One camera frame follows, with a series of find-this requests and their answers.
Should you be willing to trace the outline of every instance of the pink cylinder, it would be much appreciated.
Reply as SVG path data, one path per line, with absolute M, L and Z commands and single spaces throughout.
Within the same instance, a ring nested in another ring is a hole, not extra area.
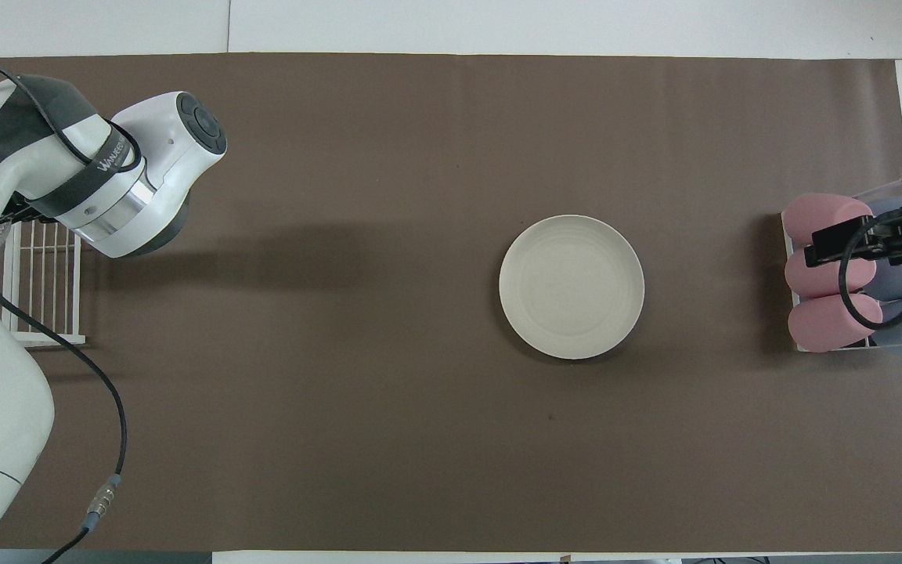
M 868 320 L 877 324 L 883 320 L 879 302 L 864 294 L 851 296 L 855 308 Z M 799 303 L 788 315 L 788 332 L 792 340 L 812 353 L 826 353 L 858 342 L 871 335 L 872 329 L 863 327 L 848 314 L 841 296 L 826 296 Z
M 837 274 L 841 270 L 840 261 L 834 261 L 810 268 L 802 250 L 792 253 L 785 263 L 785 280 L 792 292 L 804 298 L 821 298 L 840 292 Z M 848 264 L 848 291 L 865 287 L 876 275 L 876 263 L 863 259 L 853 259 Z
M 805 193 L 788 204 L 781 221 L 792 242 L 799 246 L 813 243 L 813 231 L 859 215 L 873 215 L 869 204 L 837 193 Z

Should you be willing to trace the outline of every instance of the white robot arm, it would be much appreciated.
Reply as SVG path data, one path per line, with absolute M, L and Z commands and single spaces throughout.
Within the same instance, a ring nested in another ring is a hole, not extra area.
M 141 101 L 111 124 L 67 82 L 4 80 L 0 234 L 1 222 L 45 215 L 107 256 L 150 252 L 179 232 L 190 186 L 225 152 L 221 125 L 187 92 Z M 0 322 L 0 518 L 40 456 L 53 418 L 43 373 Z

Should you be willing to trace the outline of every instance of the brown mat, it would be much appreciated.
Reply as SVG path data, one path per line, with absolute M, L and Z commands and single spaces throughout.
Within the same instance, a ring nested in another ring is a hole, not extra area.
M 186 231 L 87 257 L 128 404 L 96 548 L 902 550 L 902 358 L 791 349 L 777 213 L 899 174 L 891 61 L 233 54 L 8 60 L 111 115 L 171 89 L 229 154 Z M 504 252 L 548 215 L 637 249 L 637 328 L 530 349 Z M 0 547 L 64 542 L 115 422 L 74 360 Z

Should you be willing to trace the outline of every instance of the white wire rack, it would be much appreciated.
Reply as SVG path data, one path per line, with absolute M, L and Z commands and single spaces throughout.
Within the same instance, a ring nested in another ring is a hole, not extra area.
M 60 224 L 14 225 L 0 247 L 0 292 L 73 344 L 79 330 L 81 239 Z M 53 346 L 49 337 L 0 307 L 2 323 L 26 347 Z

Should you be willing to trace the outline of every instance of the white plate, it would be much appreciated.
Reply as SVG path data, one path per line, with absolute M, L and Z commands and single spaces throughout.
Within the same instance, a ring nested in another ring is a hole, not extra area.
M 555 215 L 527 228 L 500 267 L 500 303 L 517 334 L 569 360 L 622 342 L 636 326 L 644 294 L 629 241 L 585 215 Z

